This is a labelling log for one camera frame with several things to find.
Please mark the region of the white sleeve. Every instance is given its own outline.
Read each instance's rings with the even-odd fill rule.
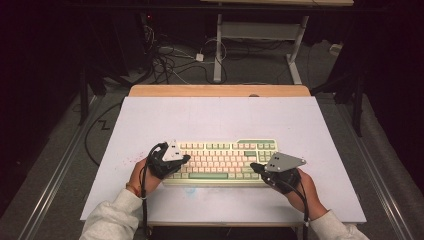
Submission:
[[[343,224],[333,211],[328,211],[324,216],[310,222],[312,229],[319,239],[368,239],[353,224]]]
[[[80,240],[133,239],[141,220],[143,201],[122,189],[113,203],[102,202],[85,221]]]

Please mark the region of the wrist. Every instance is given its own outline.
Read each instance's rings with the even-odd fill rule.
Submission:
[[[134,193],[134,195],[136,195],[137,197],[141,197],[141,186],[135,187],[135,186],[131,185],[129,182],[127,182],[125,184],[125,188],[128,191]]]
[[[309,205],[309,219],[314,221],[322,216],[324,216],[328,210],[320,202]]]

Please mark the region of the beige keyboard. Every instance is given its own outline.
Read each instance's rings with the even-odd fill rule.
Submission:
[[[266,164],[278,151],[275,140],[246,139],[235,142],[178,142],[190,160],[181,170],[164,179],[165,185],[245,186],[266,184],[250,163]]]

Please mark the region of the metal rail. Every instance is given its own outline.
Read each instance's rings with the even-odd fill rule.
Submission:
[[[380,199],[380,202],[383,206],[384,211],[387,214],[387,217],[390,220],[390,223],[393,226],[394,231],[398,239],[403,240],[412,240],[414,237],[412,236],[411,231],[406,224],[402,213],[399,210],[399,206],[396,200],[391,195],[389,189],[387,188],[377,166],[374,164],[374,160],[371,154],[368,152],[367,147],[360,137],[356,135],[355,130],[350,125],[350,115],[347,110],[346,105],[338,105],[339,112],[342,116],[342,119],[346,123],[346,126],[349,128],[352,137],[355,139],[356,144],[362,154],[362,163],[364,164],[365,171],[370,177],[371,183],[374,186],[374,189]]]
[[[24,229],[19,235],[19,238],[18,238],[19,240],[34,239],[37,233],[37,230],[40,227],[41,222],[43,221],[47,211],[49,210],[49,207],[51,203],[53,202],[53,199],[56,196],[56,193],[59,190],[59,187],[63,181],[63,178],[65,177],[69,169],[69,166],[71,165],[74,159],[74,156],[80,147],[81,139],[83,139],[83,137],[87,133],[88,126],[93,121],[94,115],[96,111],[98,110],[98,108],[100,107],[101,101],[102,101],[102,98],[98,98],[96,96],[94,96],[94,98],[92,99],[90,103],[92,113],[89,114],[87,121],[85,121],[84,124],[78,127],[77,131],[72,137],[71,142],[68,145],[68,148],[66,149],[65,153],[63,154],[59,162],[59,165],[57,166],[49,183],[44,189],[30,218],[25,224]]]

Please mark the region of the dark background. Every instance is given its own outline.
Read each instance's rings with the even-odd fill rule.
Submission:
[[[365,93],[399,158],[423,190],[419,165],[424,147],[424,8],[419,0],[362,0],[355,1],[355,6],[380,7],[388,3],[385,14],[359,18],[312,16],[304,40],[310,45],[323,39],[346,43],[333,76],[351,71],[352,66],[365,66],[355,68],[365,76]],[[154,16],[158,31],[183,41],[191,36],[192,44],[201,44],[214,34],[213,15],[185,15],[178,24],[173,16],[178,15]],[[133,17],[105,13],[87,17],[53,0],[0,3],[1,214],[48,142],[50,131],[77,95],[79,73],[87,56],[118,75],[125,75],[143,61],[128,51],[134,41],[142,41],[142,36],[125,35],[138,27]],[[120,43],[116,36],[122,37]],[[143,51],[139,46],[134,52]]]

